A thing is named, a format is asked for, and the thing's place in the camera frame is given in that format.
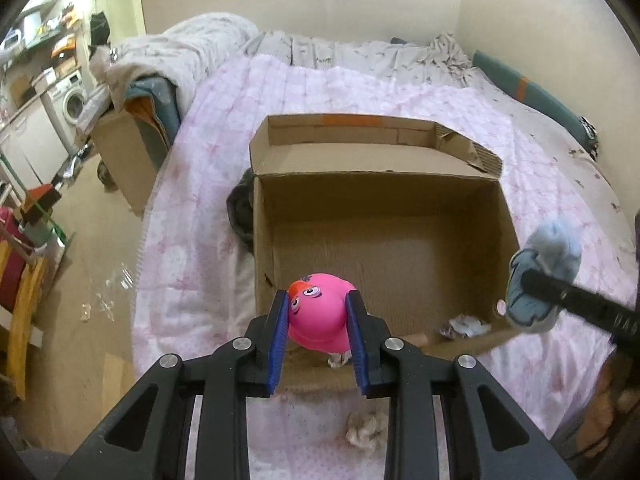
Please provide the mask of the beige floral scrunchie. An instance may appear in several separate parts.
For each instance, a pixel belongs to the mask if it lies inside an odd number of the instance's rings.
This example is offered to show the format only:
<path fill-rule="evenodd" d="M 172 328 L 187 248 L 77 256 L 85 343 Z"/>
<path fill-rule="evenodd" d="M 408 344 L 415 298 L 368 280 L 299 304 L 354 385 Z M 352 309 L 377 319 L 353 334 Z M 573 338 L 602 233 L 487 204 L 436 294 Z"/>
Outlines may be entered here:
<path fill-rule="evenodd" d="M 459 314 L 445 323 L 439 333 L 449 340 L 468 339 L 487 335 L 491 324 L 473 315 Z"/>
<path fill-rule="evenodd" d="M 386 447 L 388 415 L 383 411 L 350 413 L 346 422 L 346 441 L 367 456 Z"/>

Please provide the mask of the pink rubber duck toy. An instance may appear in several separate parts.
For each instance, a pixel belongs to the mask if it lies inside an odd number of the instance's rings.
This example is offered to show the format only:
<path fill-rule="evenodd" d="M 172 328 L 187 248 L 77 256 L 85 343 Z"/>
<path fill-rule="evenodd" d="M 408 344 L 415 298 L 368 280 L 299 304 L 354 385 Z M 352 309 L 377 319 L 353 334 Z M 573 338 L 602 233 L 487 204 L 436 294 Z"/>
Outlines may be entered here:
<path fill-rule="evenodd" d="M 288 286 L 288 336 L 308 350 L 349 351 L 346 296 L 355 289 L 351 282 L 326 273 L 293 282 Z"/>

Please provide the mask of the beige rolled sock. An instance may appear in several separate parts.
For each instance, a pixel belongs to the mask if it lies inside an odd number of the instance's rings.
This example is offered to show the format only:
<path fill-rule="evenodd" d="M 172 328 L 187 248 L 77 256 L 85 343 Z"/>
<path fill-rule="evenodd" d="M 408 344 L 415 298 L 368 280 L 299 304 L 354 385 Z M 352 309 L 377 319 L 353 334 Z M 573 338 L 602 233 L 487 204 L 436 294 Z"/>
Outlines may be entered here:
<path fill-rule="evenodd" d="M 424 333 L 407 335 L 404 337 L 404 339 L 409 344 L 413 344 L 418 348 L 424 348 L 428 346 L 428 338 Z"/>

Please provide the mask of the pink floral bed quilt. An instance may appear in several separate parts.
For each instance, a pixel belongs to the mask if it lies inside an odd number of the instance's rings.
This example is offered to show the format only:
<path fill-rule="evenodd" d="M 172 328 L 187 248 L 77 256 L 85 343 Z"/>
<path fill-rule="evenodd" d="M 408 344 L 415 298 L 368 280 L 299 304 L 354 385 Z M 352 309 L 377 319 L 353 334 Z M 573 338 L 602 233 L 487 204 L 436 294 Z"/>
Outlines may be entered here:
<path fill-rule="evenodd" d="M 312 70 L 270 55 L 239 55 L 204 81 L 156 179 L 143 220 L 132 314 L 132 355 L 140 377 L 162 354 L 212 353 L 255 315 L 254 263 L 230 226 L 226 200 L 250 166 L 250 138 L 267 115 L 362 113 L 435 119 L 503 160 L 500 183 L 524 243 L 542 218 L 558 215 L 582 232 L 577 284 L 608 294 L 606 214 L 615 194 L 587 165 L 580 188 L 547 155 L 533 130 L 516 125 L 490 94 L 472 87 L 398 84 L 354 70 Z M 542 335 L 523 335 L 480 356 L 546 437 L 579 413 L 611 351 L 608 337 L 562 314 Z M 347 413 L 370 411 L 353 392 L 252 401 L 255 479 L 382 479 L 383 450 L 367 456 L 343 437 Z"/>

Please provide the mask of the open cardboard box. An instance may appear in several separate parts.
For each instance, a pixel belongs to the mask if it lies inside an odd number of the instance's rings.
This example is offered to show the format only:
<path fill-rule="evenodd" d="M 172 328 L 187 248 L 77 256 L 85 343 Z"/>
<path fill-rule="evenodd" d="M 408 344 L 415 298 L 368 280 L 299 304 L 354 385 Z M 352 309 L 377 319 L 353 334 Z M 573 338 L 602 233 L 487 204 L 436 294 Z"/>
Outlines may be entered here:
<path fill-rule="evenodd" d="M 361 292 L 398 337 L 427 354 L 479 356 L 515 332 L 498 313 L 518 251 L 501 159 L 437 122 L 400 117 L 272 115 L 250 141 L 256 306 L 314 272 Z M 459 314 L 491 324 L 449 340 Z"/>

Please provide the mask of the grey striped cloth bundle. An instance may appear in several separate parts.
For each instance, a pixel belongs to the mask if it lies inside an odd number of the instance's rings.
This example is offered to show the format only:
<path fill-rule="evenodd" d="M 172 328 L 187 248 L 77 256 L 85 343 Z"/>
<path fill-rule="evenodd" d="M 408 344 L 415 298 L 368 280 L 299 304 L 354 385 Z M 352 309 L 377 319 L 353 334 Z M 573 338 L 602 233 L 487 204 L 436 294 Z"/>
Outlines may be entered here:
<path fill-rule="evenodd" d="M 250 254 L 254 252 L 254 179 L 253 170 L 247 168 L 226 200 L 231 229 Z"/>

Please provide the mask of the teal bolster pillow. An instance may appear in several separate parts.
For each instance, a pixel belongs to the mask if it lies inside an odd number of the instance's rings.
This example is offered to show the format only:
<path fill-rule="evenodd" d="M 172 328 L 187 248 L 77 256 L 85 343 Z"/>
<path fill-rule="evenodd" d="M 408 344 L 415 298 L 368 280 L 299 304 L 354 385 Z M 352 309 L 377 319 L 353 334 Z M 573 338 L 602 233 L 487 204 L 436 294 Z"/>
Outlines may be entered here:
<path fill-rule="evenodd" d="M 598 159 L 597 130 L 587 118 L 574 114 L 539 84 L 530 81 L 514 68 L 499 61 L 498 58 L 476 50 L 472 62 L 505 94 L 553 119 L 570 133 L 593 160 Z"/>

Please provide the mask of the brown cardboard box bedside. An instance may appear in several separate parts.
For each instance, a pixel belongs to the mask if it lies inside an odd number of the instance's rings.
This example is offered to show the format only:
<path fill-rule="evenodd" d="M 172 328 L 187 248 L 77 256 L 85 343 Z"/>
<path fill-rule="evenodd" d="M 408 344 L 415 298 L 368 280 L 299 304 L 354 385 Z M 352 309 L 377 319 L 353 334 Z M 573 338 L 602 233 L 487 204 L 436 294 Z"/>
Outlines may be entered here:
<path fill-rule="evenodd" d="M 142 217 L 168 147 L 151 126 L 124 110 L 103 115 L 91 137 L 130 209 Z"/>

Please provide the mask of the white grey floral duvet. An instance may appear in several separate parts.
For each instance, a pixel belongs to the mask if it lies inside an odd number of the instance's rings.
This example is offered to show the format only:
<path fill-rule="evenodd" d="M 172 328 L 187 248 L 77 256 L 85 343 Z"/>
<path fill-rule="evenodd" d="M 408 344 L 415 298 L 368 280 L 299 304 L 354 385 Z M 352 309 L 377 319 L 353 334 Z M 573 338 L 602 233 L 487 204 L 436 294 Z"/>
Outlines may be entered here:
<path fill-rule="evenodd" d="M 457 88 L 469 84 L 473 68 L 448 32 L 427 44 L 338 42 L 282 30 L 261 32 L 242 16 L 205 13 L 160 34 L 127 38 L 114 49 L 97 47 L 89 70 L 98 86 L 85 102 L 76 131 L 90 133 L 111 105 L 122 110 L 129 85 L 147 76 L 160 76 L 174 85 L 178 114 L 184 116 L 198 85 L 239 54 L 271 55 L 285 64 L 314 70 L 344 67 L 398 84 Z"/>

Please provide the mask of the white washing machine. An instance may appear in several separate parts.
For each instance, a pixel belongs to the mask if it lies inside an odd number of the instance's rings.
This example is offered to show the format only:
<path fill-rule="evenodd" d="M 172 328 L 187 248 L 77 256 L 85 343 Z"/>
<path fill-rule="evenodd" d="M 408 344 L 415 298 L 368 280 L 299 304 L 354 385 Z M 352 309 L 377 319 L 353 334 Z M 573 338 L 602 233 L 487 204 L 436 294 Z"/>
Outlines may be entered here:
<path fill-rule="evenodd" d="M 86 96 L 81 71 L 74 70 L 52 84 L 41 97 L 50 122 L 70 155 L 75 155 L 80 149 L 76 141 L 76 125 Z"/>

